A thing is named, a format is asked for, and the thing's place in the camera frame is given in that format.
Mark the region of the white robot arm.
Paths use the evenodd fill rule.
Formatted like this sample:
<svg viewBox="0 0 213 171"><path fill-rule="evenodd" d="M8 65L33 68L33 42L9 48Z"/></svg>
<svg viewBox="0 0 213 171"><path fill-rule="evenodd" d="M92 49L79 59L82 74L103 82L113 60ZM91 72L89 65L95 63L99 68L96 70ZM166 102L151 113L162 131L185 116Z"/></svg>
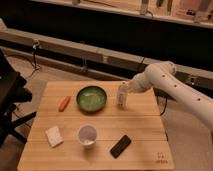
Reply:
<svg viewBox="0 0 213 171"><path fill-rule="evenodd" d="M128 82L129 91L142 93L151 87L163 90L213 132L213 99L179 81L175 73L176 66L171 61L149 64Z"/></svg>

